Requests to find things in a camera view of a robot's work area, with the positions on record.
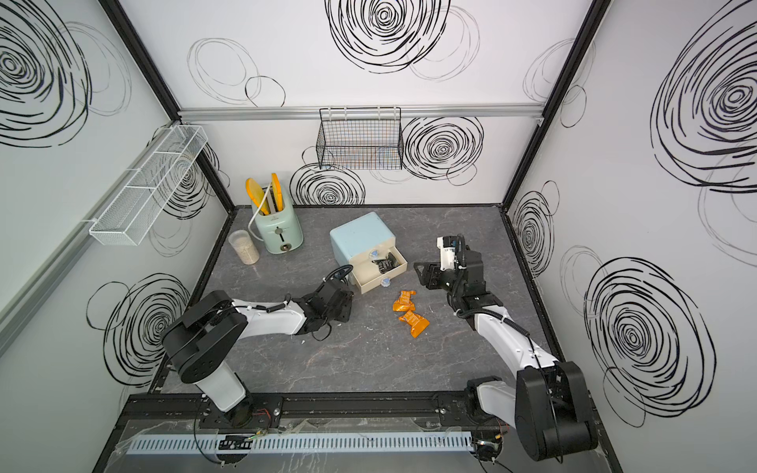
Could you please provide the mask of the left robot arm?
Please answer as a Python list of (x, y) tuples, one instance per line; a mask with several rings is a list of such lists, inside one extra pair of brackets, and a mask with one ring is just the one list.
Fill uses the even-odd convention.
[(184, 384), (205, 394), (235, 428), (246, 426), (257, 415), (273, 423), (269, 408), (257, 407), (250, 392), (227, 363), (235, 345), (267, 335), (314, 335), (349, 321), (354, 293), (348, 285), (350, 264), (328, 273), (317, 287), (279, 303), (253, 303), (213, 291), (189, 307), (161, 334), (161, 345)]

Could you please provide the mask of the blue cream drawer cabinet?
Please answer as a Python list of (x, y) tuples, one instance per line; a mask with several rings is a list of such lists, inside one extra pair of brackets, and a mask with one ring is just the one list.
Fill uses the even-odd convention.
[(376, 212), (370, 212), (332, 229), (329, 238), (336, 261), (350, 264), (358, 256), (395, 246), (394, 233)]

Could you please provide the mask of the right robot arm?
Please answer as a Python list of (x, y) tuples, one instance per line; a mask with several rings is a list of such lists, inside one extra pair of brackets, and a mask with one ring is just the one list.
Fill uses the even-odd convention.
[(513, 426), (520, 444), (535, 461), (562, 460), (599, 446), (591, 396), (582, 370), (561, 362), (535, 343), (504, 304), (486, 288), (482, 273), (439, 263), (414, 265), (420, 284), (443, 290), (453, 314), (495, 349), (516, 384), (498, 378), (469, 384), (475, 407)]

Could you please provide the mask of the cream drawer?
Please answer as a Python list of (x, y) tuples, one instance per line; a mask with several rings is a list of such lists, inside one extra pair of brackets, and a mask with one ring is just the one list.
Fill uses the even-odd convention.
[(388, 287), (408, 267), (406, 258), (395, 246), (364, 252), (353, 257), (350, 264), (353, 266), (351, 282), (363, 295), (376, 288)]

